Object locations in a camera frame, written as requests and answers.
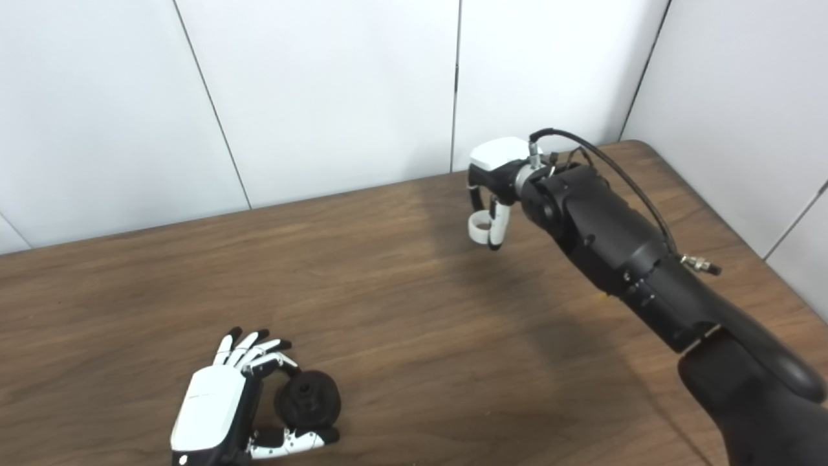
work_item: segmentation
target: robotic hand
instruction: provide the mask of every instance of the robotic hand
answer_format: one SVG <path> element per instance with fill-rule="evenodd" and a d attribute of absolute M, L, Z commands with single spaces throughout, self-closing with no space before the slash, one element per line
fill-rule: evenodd
<path fill-rule="evenodd" d="M 571 154 L 566 163 L 542 154 L 537 141 L 546 136 L 580 144 L 589 165 L 573 163 Z M 610 189 L 584 148 L 630 185 L 660 230 Z M 520 202 L 529 220 L 596 288 L 618 297 L 681 355 L 681 380 L 719 427 L 731 465 L 828 464 L 825 381 L 761 323 L 694 276 L 721 269 L 679 254 L 655 206 L 600 149 L 551 128 L 528 141 L 496 139 L 471 153 L 468 186 L 475 210 L 469 218 L 472 240 L 499 249 L 508 210 Z M 480 187 L 492 193 L 489 209 Z"/>
<path fill-rule="evenodd" d="M 172 429 L 173 465 L 243 466 L 316 449 L 339 440 L 333 427 L 339 416 L 339 392 L 333 379 L 319 371 L 301 371 L 281 350 L 287 340 L 265 341 L 269 332 L 242 335 L 233 328 L 219 344 L 213 365 L 193 374 Z M 291 379 L 275 400 L 284 429 L 254 430 L 262 379 L 274 371 Z"/>

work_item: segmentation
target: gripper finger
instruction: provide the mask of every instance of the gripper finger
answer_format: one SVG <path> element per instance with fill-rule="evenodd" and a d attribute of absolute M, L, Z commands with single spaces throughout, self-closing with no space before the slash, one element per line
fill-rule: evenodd
<path fill-rule="evenodd" d="M 264 378 L 271 375 L 276 369 L 282 369 L 289 376 L 300 372 L 299 365 L 292 359 L 280 352 L 272 352 L 250 361 L 249 364 L 242 368 L 242 373 Z"/>
<path fill-rule="evenodd" d="M 244 353 L 248 352 L 248 349 L 250 349 L 250 347 L 259 340 L 260 333 L 264 333 L 264 335 L 267 336 L 270 332 L 267 330 L 257 330 L 256 332 L 251 332 L 238 345 L 236 345 L 236 348 L 234 348 L 233 352 L 230 353 L 230 356 L 227 358 L 224 365 L 235 366 L 236 362 L 244 356 Z"/>
<path fill-rule="evenodd" d="M 287 340 L 279 340 L 279 339 L 271 340 L 269 342 L 259 343 L 258 345 L 250 348 L 250 351 L 244 353 L 244 356 L 242 356 L 242 358 L 239 359 L 238 362 L 236 363 L 236 369 L 244 368 L 247 364 L 250 363 L 250 361 L 256 359 L 257 357 L 264 356 L 265 354 L 268 354 L 269 352 L 290 349 L 291 346 L 292 346 L 291 343 L 288 342 Z"/>
<path fill-rule="evenodd" d="M 239 337 L 242 336 L 242 328 L 241 327 L 233 327 L 221 338 L 221 343 L 219 343 L 219 350 L 215 352 L 215 357 L 213 358 L 213 366 L 220 366 L 227 361 L 227 356 L 230 354 L 230 350 L 233 348 L 233 342 L 235 342 Z"/>

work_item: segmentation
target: black object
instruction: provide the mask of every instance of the black object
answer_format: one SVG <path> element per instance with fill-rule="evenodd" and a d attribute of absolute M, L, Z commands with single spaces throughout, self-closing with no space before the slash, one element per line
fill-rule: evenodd
<path fill-rule="evenodd" d="M 328 374 L 304 371 L 282 387 L 274 405 L 291 429 L 325 430 L 339 418 L 342 400 L 336 382 Z"/>
<path fill-rule="evenodd" d="M 530 141 L 546 135 L 572 138 L 619 170 L 570 133 L 544 129 Z M 585 165 L 533 173 L 519 196 L 527 217 L 597 288 L 684 353 L 681 379 L 719 427 L 732 466 L 828 464 L 825 381 L 681 263 L 654 208 L 661 232 Z"/>

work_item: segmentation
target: wall seam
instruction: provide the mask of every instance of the wall seam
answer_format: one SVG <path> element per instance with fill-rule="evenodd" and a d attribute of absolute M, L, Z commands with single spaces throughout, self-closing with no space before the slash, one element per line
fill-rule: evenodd
<path fill-rule="evenodd" d="M 21 239 L 21 240 L 23 240 L 23 242 L 24 242 L 24 243 L 26 243 L 26 245 L 27 245 L 27 246 L 29 246 L 29 249 L 35 249 L 35 246 L 32 246 L 32 245 L 31 245 L 31 243 L 29 242 L 29 240 L 27 240 L 27 239 L 26 239 L 26 237 L 25 237 L 25 236 L 23 236 L 23 234 L 20 232 L 20 230 L 18 230 L 18 229 L 14 226 L 14 224 L 13 224 L 13 223 L 11 223 L 11 222 L 10 222 L 10 221 L 6 218 L 6 216 L 4 216 L 4 215 L 2 214 L 2 212 L 0 212 L 0 219 L 2 219 L 3 221 L 5 221 L 5 222 L 6 222 L 6 223 L 7 223 L 7 224 L 8 224 L 8 225 L 12 228 L 12 230 L 13 230 L 15 233 L 17 233 L 17 235 L 18 235 L 18 236 L 20 236 L 20 239 Z"/>
<path fill-rule="evenodd" d="M 811 201 L 808 202 L 808 205 L 805 206 L 804 209 L 802 209 L 802 212 L 799 213 L 797 218 L 793 221 L 793 223 L 791 223 L 791 225 L 785 230 L 785 232 L 782 233 L 782 236 L 779 236 L 779 239 L 775 243 L 773 243 L 773 246 L 771 246 L 771 249 L 768 251 L 768 253 L 762 257 L 762 260 L 768 262 L 768 259 L 770 259 L 771 254 L 773 254 L 773 252 L 776 251 L 776 249 L 785 240 L 785 238 L 787 238 L 787 236 L 791 234 L 791 231 L 793 231 L 793 229 L 797 227 L 802 218 L 805 217 L 805 214 L 807 214 L 811 207 L 813 207 L 814 204 L 816 204 L 816 200 L 819 199 L 823 193 L 825 193 L 826 189 L 828 189 L 828 180 L 826 180 L 826 182 L 822 184 L 822 187 L 820 187 L 819 191 L 816 192 L 816 195 L 811 199 Z"/>
<path fill-rule="evenodd" d="M 449 173 L 455 170 L 455 129 L 457 124 L 457 86 L 460 82 L 460 27 L 463 21 L 463 0 L 457 5 L 457 44 L 455 48 L 455 93 L 451 106 L 451 150 L 449 153 Z"/>
<path fill-rule="evenodd" d="M 656 31 L 656 36 L 652 39 L 652 45 L 650 46 L 650 53 L 647 55 L 647 61 L 644 62 L 644 67 L 641 70 L 641 76 L 638 78 L 638 84 L 635 86 L 635 92 L 633 93 L 633 100 L 629 103 L 629 108 L 627 109 L 627 116 L 623 119 L 623 124 L 621 125 L 621 131 L 619 132 L 618 141 L 621 140 L 623 136 L 623 131 L 627 128 L 627 122 L 629 121 L 629 115 L 633 112 L 633 106 L 635 105 L 635 99 L 638 98 L 638 92 L 641 90 L 641 83 L 644 82 L 644 76 L 647 74 L 647 68 L 650 66 L 650 60 L 652 59 L 652 53 L 656 50 L 656 44 L 658 43 L 658 38 L 662 34 L 662 28 L 664 27 L 664 20 L 667 19 L 667 12 L 670 11 L 670 5 L 672 5 L 672 0 L 667 0 L 667 5 L 664 7 L 664 14 L 662 15 L 661 22 L 658 23 L 658 30 Z"/>
<path fill-rule="evenodd" d="M 219 131 L 221 132 L 221 138 L 224 140 L 224 146 L 227 148 L 227 154 L 230 156 L 230 162 L 233 163 L 233 170 L 236 172 L 236 178 L 238 178 L 238 184 L 242 187 L 242 193 L 244 194 L 244 200 L 248 204 L 248 210 L 253 209 L 253 204 L 250 203 L 250 197 L 248 196 L 248 190 L 244 186 L 244 180 L 242 179 L 242 174 L 238 170 L 238 164 L 236 163 L 236 157 L 233 155 L 233 150 L 230 148 L 230 142 L 227 140 L 227 134 L 224 132 L 224 126 L 221 124 L 221 119 L 219 118 L 219 111 L 215 108 L 215 103 L 213 102 L 213 95 L 209 92 L 209 88 L 207 87 L 207 80 L 205 80 L 204 72 L 201 70 L 201 64 L 199 63 L 199 59 L 195 56 L 195 48 L 193 48 L 193 42 L 190 40 L 190 33 L 187 32 L 187 26 L 184 24 L 184 17 L 181 16 L 181 10 L 178 8 L 178 2 L 176 0 L 171 0 L 173 6 L 176 8 L 176 14 L 178 15 L 178 21 L 181 23 L 181 30 L 184 31 L 184 37 L 187 39 L 187 45 L 190 46 L 190 53 L 193 55 L 193 61 L 195 62 L 195 68 L 199 71 L 199 77 L 201 78 L 201 84 L 205 88 L 205 93 L 207 94 L 207 100 L 209 101 L 209 106 L 213 109 L 213 116 L 215 117 L 216 123 L 219 124 Z"/>

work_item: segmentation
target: metal connector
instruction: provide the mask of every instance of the metal connector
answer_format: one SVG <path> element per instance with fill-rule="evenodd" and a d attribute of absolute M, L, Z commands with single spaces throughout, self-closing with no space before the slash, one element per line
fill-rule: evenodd
<path fill-rule="evenodd" d="M 541 168 L 541 155 L 543 152 L 537 148 L 537 143 L 529 143 L 529 166 L 532 170 Z"/>
<path fill-rule="evenodd" d="M 711 275 L 721 275 L 722 268 L 718 265 L 711 264 L 707 259 L 704 257 L 696 257 L 694 255 L 683 255 L 681 257 L 681 263 L 690 267 L 695 272 L 704 272 L 706 274 Z"/>

